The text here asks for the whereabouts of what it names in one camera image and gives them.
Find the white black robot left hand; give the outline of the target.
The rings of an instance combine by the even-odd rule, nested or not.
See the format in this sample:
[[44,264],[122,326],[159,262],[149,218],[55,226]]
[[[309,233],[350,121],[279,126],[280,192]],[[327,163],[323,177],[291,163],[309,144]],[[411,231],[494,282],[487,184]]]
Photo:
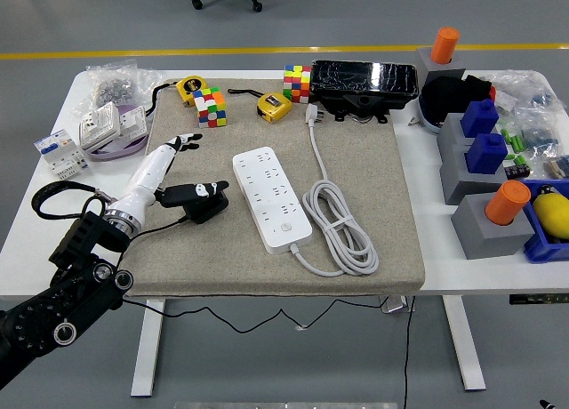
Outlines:
[[124,194],[110,204],[104,218],[137,234],[145,224],[146,209],[155,202],[165,208],[183,208],[187,217],[198,224],[208,221],[228,207],[228,199],[224,194],[228,182],[225,180],[162,187],[176,154],[197,149],[196,141],[201,138],[199,133],[182,134],[145,156],[129,180]]

